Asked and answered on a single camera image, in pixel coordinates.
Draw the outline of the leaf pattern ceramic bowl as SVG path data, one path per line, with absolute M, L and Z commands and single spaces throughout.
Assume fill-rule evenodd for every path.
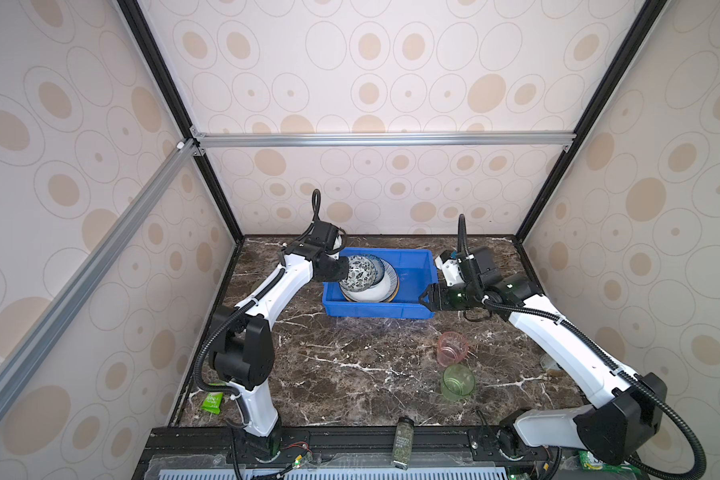
M 348 273 L 339 284 L 350 292 L 359 292 L 371 287 L 373 267 L 369 262 L 368 255 L 351 255 L 346 258 L 348 261 Z

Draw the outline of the pink glass cup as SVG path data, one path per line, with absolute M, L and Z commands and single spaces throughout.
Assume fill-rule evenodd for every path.
M 449 367 L 463 361 L 469 353 L 467 339 L 458 332 L 444 332 L 438 339 L 436 361 L 442 367 Z

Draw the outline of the black striped rim plate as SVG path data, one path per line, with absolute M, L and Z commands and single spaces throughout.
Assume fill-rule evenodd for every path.
M 397 271 L 386 261 L 383 262 L 384 275 L 380 282 L 370 288 L 350 292 L 342 284 L 339 284 L 340 291 L 345 299 L 359 303 L 384 303 L 392 301 L 397 295 L 400 287 L 400 278 Z

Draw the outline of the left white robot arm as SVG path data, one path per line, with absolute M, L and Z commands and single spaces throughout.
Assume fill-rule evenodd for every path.
M 348 277 L 348 259 L 340 255 L 345 237 L 336 225 L 312 221 L 305 233 L 281 247 L 274 270 L 255 290 L 214 313 L 215 326 L 193 364 L 193 381 L 202 391 L 235 400 L 250 436 L 272 437 L 280 420 L 268 384 L 275 361 L 273 326 L 308 283 Z

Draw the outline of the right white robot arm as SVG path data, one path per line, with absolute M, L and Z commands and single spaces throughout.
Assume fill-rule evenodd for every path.
M 697 435 L 666 401 L 667 387 L 653 373 L 639 374 L 607 353 L 568 320 L 538 285 L 519 273 L 501 274 L 490 249 L 461 243 L 434 264 L 443 281 L 427 286 L 422 305 L 433 312 L 483 308 L 499 315 L 540 346 L 577 384 L 588 403 L 560 410 L 520 409 L 506 417 L 495 435 L 502 454 L 515 459 L 532 447 L 590 452 L 608 464 L 628 463 L 648 475 L 673 473 L 642 462 L 637 450 L 669 420 L 688 442 L 693 464 L 682 479 L 700 479 L 707 458 Z

